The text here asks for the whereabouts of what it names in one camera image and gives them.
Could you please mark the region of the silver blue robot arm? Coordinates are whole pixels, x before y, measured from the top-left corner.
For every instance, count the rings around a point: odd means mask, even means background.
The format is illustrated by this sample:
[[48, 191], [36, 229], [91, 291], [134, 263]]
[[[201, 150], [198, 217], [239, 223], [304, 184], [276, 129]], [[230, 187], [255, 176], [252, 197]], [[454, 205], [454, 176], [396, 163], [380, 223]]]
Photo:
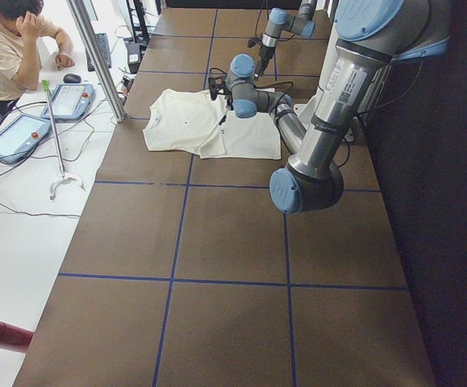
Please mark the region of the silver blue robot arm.
[[271, 198], [280, 211], [321, 210], [339, 201], [344, 180], [333, 158], [375, 73], [387, 65], [443, 54], [451, 8], [449, 1], [339, 2], [308, 125], [299, 120], [286, 94], [258, 89], [256, 81], [272, 59], [282, 32], [313, 34], [313, 1], [302, 2], [296, 15], [273, 9], [265, 32], [255, 39], [260, 59], [239, 54], [227, 74], [209, 78], [211, 97], [225, 96], [237, 117], [266, 113], [280, 131], [290, 157], [269, 182]]
[[274, 7], [269, 12], [265, 31], [257, 34], [248, 40], [248, 47], [259, 46], [259, 60], [254, 69], [254, 79], [258, 80], [264, 75], [269, 62], [273, 59], [276, 47], [280, 41], [282, 32], [289, 32], [291, 35], [298, 35], [310, 38], [315, 30], [313, 17], [317, 2], [301, 1], [298, 13], [291, 15], [287, 11]]

